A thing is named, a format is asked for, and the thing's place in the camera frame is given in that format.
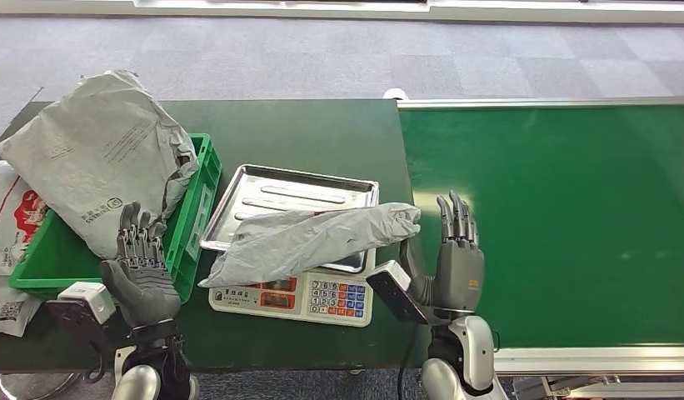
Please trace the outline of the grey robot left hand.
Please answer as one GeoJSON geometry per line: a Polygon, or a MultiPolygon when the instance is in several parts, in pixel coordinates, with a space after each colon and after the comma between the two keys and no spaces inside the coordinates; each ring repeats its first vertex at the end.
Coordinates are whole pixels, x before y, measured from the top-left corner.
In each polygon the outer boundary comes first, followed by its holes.
{"type": "Polygon", "coordinates": [[[117,230],[117,254],[99,264],[102,282],[132,328],[155,325],[173,318],[181,307],[166,267],[161,222],[139,202],[126,204],[117,230]]]}

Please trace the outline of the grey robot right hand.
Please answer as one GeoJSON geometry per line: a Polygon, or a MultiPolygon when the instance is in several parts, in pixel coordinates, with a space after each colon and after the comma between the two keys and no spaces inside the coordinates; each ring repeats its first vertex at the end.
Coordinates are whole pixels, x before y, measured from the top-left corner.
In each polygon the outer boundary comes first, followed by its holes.
{"type": "Polygon", "coordinates": [[[482,295],[485,260],[479,248],[472,210],[456,192],[436,197],[440,208],[441,245],[435,274],[426,275],[411,239],[400,244],[400,265],[410,278],[408,292],[422,306],[473,313],[482,295]]]}

